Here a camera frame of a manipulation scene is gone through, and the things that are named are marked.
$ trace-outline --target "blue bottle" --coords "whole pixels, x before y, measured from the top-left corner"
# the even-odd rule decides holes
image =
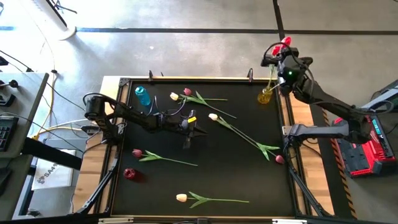
[[[142,87],[142,86],[137,87],[136,95],[142,105],[144,105],[144,106],[150,105],[150,97],[149,97],[147,90],[144,87]]]

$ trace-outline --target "wooden table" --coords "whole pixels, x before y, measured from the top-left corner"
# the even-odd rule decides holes
[[[116,95],[118,94],[118,85],[120,78],[124,77],[115,77],[115,76],[104,77],[100,93],[108,95],[112,98],[116,98]],[[122,102],[125,102],[127,98],[127,91],[125,89],[127,90],[127,86],[124,87],[124,91],[122,92],[122,98],[121,98]],[[295,122],[302,123],[307,126],[313,125],[310,107],[304,103],[299,102],[294,97],[290,97],[290,100],[291,100]],[[289,124],[285,100],[282,99],[281,102],[282,102],[282,109],[284,111],[285,124]],[[107,113],[112,112],[112,109],[109,107],[109,105],[106,108],[106,112]],[[102,136],[100,134],[93,137],[88,141],[87,147],[98,144],[101,141],[101,138]],[[311,146],[317,151],[319,151],[318,144],[312,144]],[[97,146],[93,150],[87,152],[83,158],[79,179],[75,189],[75,195],[73,197],[73,204],[75,210],[78,210],[79,208],[81,208],[81,206],[83,206],[83,204],[93,193],[94,189],[97,187],[100,181],[100,174],[104,161],[105,148],[106,145]],[[114,157],[113,155],[115,150],[116,147],[112,149],[113,154],[111,155],[111,158]],[[312,194],[314,194],[315,198],[321,203],[323,208],[327,212],[334,214],[329,194],[328,184],[325,177],[325,171],[323,169],[322,159],[319,157],[319,155],[312,152],[310,149],[306,148],[305,146],[302,146],[300,148],[300,152],[302,155],[302,162],[304,166],[305,178],[307,181],[308,188],[310,189]],[[108,198],[108,191],[109,191],[108,187],[109,184],[104,190],[100,212],[103,212],[105,210],[105,204]],[[296,189],[297,189],[299,207],[302,213],[305,213],[303,194],[297,185]]]

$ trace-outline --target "gray floor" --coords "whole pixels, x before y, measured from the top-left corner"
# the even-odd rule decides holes
[[[105,75],[255,77],[268,72],[259,66],[264,50],[278,35],[269,34],[142,34],[82,33],[66,41],[49,40],[50,48],[17,1],[2,0],[1,50],[34,70],[59,72],[56,89],[82,105],[81,97],[99,91]],[[161,27],[276,29],[271,0],[61,1],[62,16],[78,27]],[[280,0],[285,29],[398,30],[398,2],[393,0]],[[373,92],[398,78],[396,35],[293,35],[301,55],[311,56],[315,79],[323,89],[349,104],[363,105]],[[8,66],[4,71],[17,71]],[[36,119],[43,119],[43,105]],[[58,122],[82,119],[83,113],[56,96]],[[63,136],[73,137],[70,133]],[[397,176],[349,180],[358,217],[398,223]],[[31,207],[46,216],[69,211],[70,189],[41,190]],[[47,204],[39,198],[47,195]]]

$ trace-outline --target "gray desk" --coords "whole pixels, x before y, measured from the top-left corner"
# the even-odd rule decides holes
[[[0,107],[0,113],[9,112],[33,120],[40,99],[43,95],[49,75],[47,73],[0,73],[0,80],[7,83],[9,80],[17,80],[19,87],[6,86],[0,90],[0,94],[9,98],[11,94],[16,96],[10,107]],[[22,146],[28,135],[31,122],[19,118],[14,136],[9,143],[6,152],[0,152],[0,158],[14,158],[21,153]]]
[[[7,186],[12,187],[7,187],[0,196],[0,221],[12,218],[32,159],[31,155],[21,155],[12,159],[9,164],[8,168],[12,170],[12,173],[7,181]],[[9,161],[10,159],[6,158],[0,159],[0,167],[6,167]]]

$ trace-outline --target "keyboard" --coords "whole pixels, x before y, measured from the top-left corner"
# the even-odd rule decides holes
[[[0,152],[7,151],[12,136],[17,129],[17,117],[0,116]]]

